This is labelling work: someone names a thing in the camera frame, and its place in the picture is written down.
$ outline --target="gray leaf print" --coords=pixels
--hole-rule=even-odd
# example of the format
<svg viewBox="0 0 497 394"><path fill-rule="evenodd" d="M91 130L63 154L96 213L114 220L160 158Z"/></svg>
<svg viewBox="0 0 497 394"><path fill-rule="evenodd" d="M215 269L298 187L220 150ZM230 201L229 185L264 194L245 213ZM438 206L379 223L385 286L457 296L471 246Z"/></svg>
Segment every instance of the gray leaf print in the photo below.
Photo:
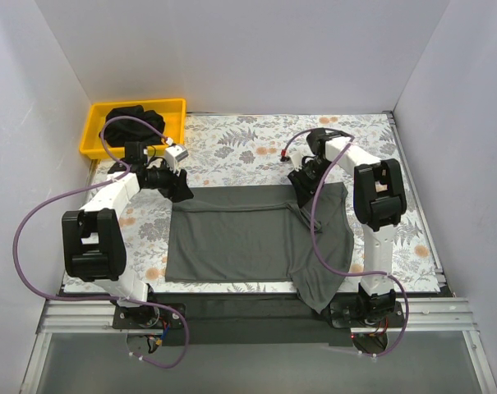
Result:
<svg viewBox="0 0 497 394"><path fill-rule="evenodd" d="M417 238L421 234L423 234L423 231L419 228L418 223L412 223L407 219L407 223L402 222L398 225L398 230L394 235L394 242L398 243L400 241L401 246L403 246L403 243L410 244L412 238Z"/></svg>
<svg viewBox="0 0 497 394"><path fill-rule="evenodd" d="M383 144L381 145L380 152L383 154L386 154L387 156L390 156L394 152L396 152L396 145L395 144Z"/></svg>
<svg viewBox="0 0 497 394"><path fill-rule="evenodd" d="M380 136L380 141L385 141L385 142L393 142L394 141L394 135L392 131L387 128L383 129L381 131L381 136Z"/></svg>
<svg viewBox="0 0 497 394"><path fill-rule="evenodd" d="M245 122L245 123L256 123L256 117L237 117L237 121Z"/></svg>
<svg viewBox="0 0 497 394"><path fill-rule="evenodd" d="M231 145L231 146L245 146L246 143L259 138L255 131L252 131L250 128L248 130L230 130L227 131L223 138L217 141L221 145Z"/></svg>
<svg viewBox="0 0 497 394"><path fill-rule="evenodd" d="M163 219L155 219L153 223L144 223L140 226L139 237L150 242L163 240L168 243L169 223Z"/></svg>
<svg viewBox="0 0 497 394"><path fill-rule="evenodd" d="M250 150L245 150L243 153L241 153L241 156L239 156L239 160L241 160L245 164L251 164L254 162L255 157Z"/></svg>
<svg viewBox="0 0 497 394"><path fill-rule="evenodd" d="M223 146L221 149L215 151L214 156L217 158L226 158L231 152L233 152L232 148Z"/></svg>

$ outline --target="dark gray cloth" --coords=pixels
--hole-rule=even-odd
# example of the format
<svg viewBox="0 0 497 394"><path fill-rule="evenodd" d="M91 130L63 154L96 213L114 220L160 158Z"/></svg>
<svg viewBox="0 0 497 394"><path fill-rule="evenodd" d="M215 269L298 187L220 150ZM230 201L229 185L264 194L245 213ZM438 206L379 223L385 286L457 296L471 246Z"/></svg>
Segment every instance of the dark gray cloth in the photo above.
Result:
<svg viewBox="0 0 497 394"><path fill-rule="evenodd" d="M299 296L320 312L343 278L315 257L311 202L297 207L292 186L192 189L195 198L173 205L166 280L170 282L279 282L292 280ZM354 238L347 224L343 183L325 185L316 233L328 264L348 272Z"/></svg>

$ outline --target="cable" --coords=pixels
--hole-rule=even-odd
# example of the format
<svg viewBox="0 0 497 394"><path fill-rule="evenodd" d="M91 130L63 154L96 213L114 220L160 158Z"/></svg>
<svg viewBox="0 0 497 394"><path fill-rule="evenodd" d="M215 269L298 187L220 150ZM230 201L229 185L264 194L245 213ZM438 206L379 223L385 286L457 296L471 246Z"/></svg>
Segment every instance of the cable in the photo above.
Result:
<svg viewBox="0 0 497 394"><path fill-rule="evenodd" d="M124 168L126 168L126 171L124 171L119 176L116 176L113 180L104 181L104 182L98 183L96 185L92 185L92 186L82 187L80 189L71 190L71 191L63 193L61 195L57 195L55 197L52 197L50 199L46 199L43 203L40 203L36 207L34 207L33 209L31 209L29 211L29 213L27 213L25 215L25 217L20 222L20 225L16 229L14 238L12 240L12 259L13 259L13 263L15 264L16 273L18 274L18 277L20 278L20 280L22 281L22 283L25 285L25 287L27 287L30 291L32 291L33 293L35 293L37 296L43 297L43 298L45 298L47 300L53 300L53 301L119 301L119 300L121 300L119 297L114 297L114 296L110 296L110 295L87 295L87 296L80 296L80 297L61 297L59 295L51 295L51 294L44 293L43 291L41 291L41 290L37 289L36 287L34 287L29 282L29 280L27 279L27 277L25 277L25 274L24 274L24 272L21 269L20 259L19 259L19 256L18 256L18 244L20 242L20 235L21 235L22 230L24 229L24 226L27 224L27 222L29 221L29 219L31 219L35 215L35 213L37 213L43 207L45 207L45 206L47 206L47 205L49 205L51 203L54 203L55 201L58 201L60 199L65 199L66 197L69 197L69 196L72 196L72 195L77 195L79 193L84 193L84 192L86 192L88 190L93 190L93 189L96 189L98 187L109 185L109 184L113 183L114 181L118 181L118 180L122 179L123 177L125 177L127 174L129 174L129 172L130 172L130 166L129 166L129 164L124 163L122 160L120 160L119 158L115 157L115 155L113 155L113 153L111 153L109 151L108 144L106 143L106 140L104 139L104 132L106 131L106 128L111 123L113 123L114 121L121 121L121 120L124 120L124 119L129 119L129 120L132 120L132 121L137 121L138 123L140 123L140 124L142 124L142 125L150 128L154 133L156 133L161 138L163 138L164 140L166 140L166 137L160 131L158 131L157 129L155 129L154 127L152 127L148 122L143 121L141 119L138 119L136 117L121 116L121 117L114 117L112 119L109 119L108 121L106 121L106 123L102 127L102 130L100 131L100 139L101 139L101 142L102 142L102 146L104 147L104 150L109 155L109 157L112 158L115 162L120 163L121 165L123 165ZM139 300L127 300L127 301L129 301L129 302L131 302L133 304L137 304L137 305L152 306L152 307L160 308L160 309L163 309L163 310L167 310L170 314L176 314L179 318L181 318L182 326L184 327L184 333L186 335L186 338L185 338L185 341L184 341L184 348L182 349L182 352L177 357L177 359L175 361L173 361L171 364L161 364L161 363L159 363L159 362L157 362L155 360L148 359L148 358L144 357L143 355L141 355L139 353L130 352L130 355L134 355L135 357L139 358L139 360L143 360L146 363L155 365L155 366L157 366L159 368L162 368L162 369L170 369L170 368L173 368L176 365L178 365L182 361L182 359L184 358L184 356L186 355L186 352L188 350L188 346L190 345L190 329L188 328L188 324L187 324L187 321L184 318L184 316L178 310L176 310L174 308L171 308L169 306L166 306L166 305L156 304L154 302L148 302L148 301L139 301Z"/></svg>
<svg viewBox="0 0 497 394"><path fill-rule="evenodd" d="M336 129L331 129L329 127L321 127L322 129L325 129L327 131L340 131L340 130L336 130ZM303 135L303 134L306 134L306 133L310 133L311 131L313 131L314 129L308 129L308 130L303 130L303 131L300 131L298 132L297 134L295 134L290 140L288 140L287 144L284 145L284 148L283 150L281 151L281 159L285 158L287 156L287 150L288 148L290 147L290 144L299 136Z"/></svg>
<svg viewBox="0 0 497 394"><path fill-rule="evenodd" d="M152 148L153 148L153 156L151 156L150 160L148 160L148 162L146 163L146 166L148 167L152 162L154 162L155 160L157 160L157 158L155 157L155 155L157 154L157 148L155 148L155 145L150 145Z"/></svg>
<svg viewBox="0 0 497 394"><path fill-rule="evenodd" d="M312 246L314 249L314 254L317 256L320 263L325 268L327 268L330 272L335 273L336 275L339 275L341 277L365 277L365 276L369 276L369 275L382 275L382 276L388 277L390 280L392 280L393 282L395 282L398 285L400 291L402 292L403 299L405 301L405 319L403 321L402 330L400 331L400 333L399 333L398 337L396 338L396 341L394 341L393 345L391 345L390 348L382 351L381 353L379 353L377 355L369 355L371 357L376 357L376 356L379 357L382 355L387 355L391 351L393 351L396 348L396 346L398 346L399 342L402 340L403 335L405 334L405 330L407 329L407 321L409 319L409 299L407 297L407 293L405 292L405 289L403 288L402 283L396 277L394 277L393 275L391 275L385 271L369 271L366 273L345 273L343 271L338 271L337 269L330 267L324 261L324 257L321 255L320 248L317 245L317 239L315 238L315 210L317 209L317 203L318 203L318 200L320 198L321 190L323 189L324 181L326 180L330 171L332 171L332 169L336 166L336 164L338 164L338 161L341 159L341 157L351 147L353 141L354 141L354 136L351 135L348 143L345 145L345 147L341 150L341 152L338 154L336 159L331 162L331 164L328 166L328 168L324 172L323 176L321 177L320 183L317 186L317 189L315 190L315 195L314 195L314 199L312 200L312 210L311 210L311 239L312 239Z"/></svg>
<svg viewBox="0 0 497 394"><path fill-rule="evenodd" d="M389 318L385 316L385 328L383 329L380 335L385 334L387 332L388 327L389 327Z"/></svg>

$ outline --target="floral pattern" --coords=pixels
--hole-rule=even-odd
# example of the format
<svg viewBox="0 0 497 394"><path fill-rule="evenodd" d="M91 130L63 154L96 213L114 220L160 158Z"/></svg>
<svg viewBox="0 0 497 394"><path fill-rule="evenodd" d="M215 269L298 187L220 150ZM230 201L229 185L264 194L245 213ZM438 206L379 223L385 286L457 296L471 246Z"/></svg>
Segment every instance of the floral pattern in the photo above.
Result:
<svg viewBox="0 0 497 394"><path fill-rule="evenodd" d="M379 158L400 160L398 147L385 115L193 115L186 118L190 156L182 162L190 187L286 185L291 163L279 155L288 139L305 129L327 126L356 136L356 144ZM311 154L303 137L290 151ZM102 161L94 182L103 181L111 161ZM398 226L393 248L393 274L407 291L438 291L435 259L430 252L414 194L403 171L407 213ZM341 181L348 189L347 218L354 231L351 272L363 270L363 231L352 207L352 177L336 167L328 182ZM171 203L156 190L142 190L120 218L127 248L127 264L157 292L295 292L291 282L173 283L165 282ZM339 291L355 291L359 278L346 279ZM64 278L65 292L101 291L75 278Z"/></svg>

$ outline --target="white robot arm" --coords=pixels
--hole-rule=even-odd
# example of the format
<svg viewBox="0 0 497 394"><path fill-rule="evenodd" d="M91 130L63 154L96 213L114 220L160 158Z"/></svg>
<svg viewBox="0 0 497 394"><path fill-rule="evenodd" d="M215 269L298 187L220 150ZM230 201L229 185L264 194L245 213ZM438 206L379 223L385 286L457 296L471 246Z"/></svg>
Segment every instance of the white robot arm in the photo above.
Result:
<svg viewBox="0 0 497 394"><path fill-rule="evenodd" d="M295 169L288 175L300 206L314 195L326 168L353 138L342 131L320 128L311 131L306 140L315 156L306 161L298 152L291 154ZM407 209L399 162L381 160L351 144L337 164L354 177L354 211L364 234L364 271L391 273L396 226ZM359 291L365 293L365 303L373 309L369 314L393 309L393 283L385 275L364 276Z"/></svg>
<svg viewBox="0 0 497 394"><path fill-rule="evenodd" d="M182 145L165 149L160 167L149 167L147 149L141 143L126 143L125 161L130 173L100 189L78 211L62 217L62 238L67 274L84 282L93 282L128 309L138 324L149 326L158 310L127 300L147 301L151 292L138 273L127 268L126 247L118 225L124 208L141 189L157 189L173 202L193 198L186 183L186 171L179 162L188 156ZM116 163L108 180L122 175L124 167Z"/></svg>

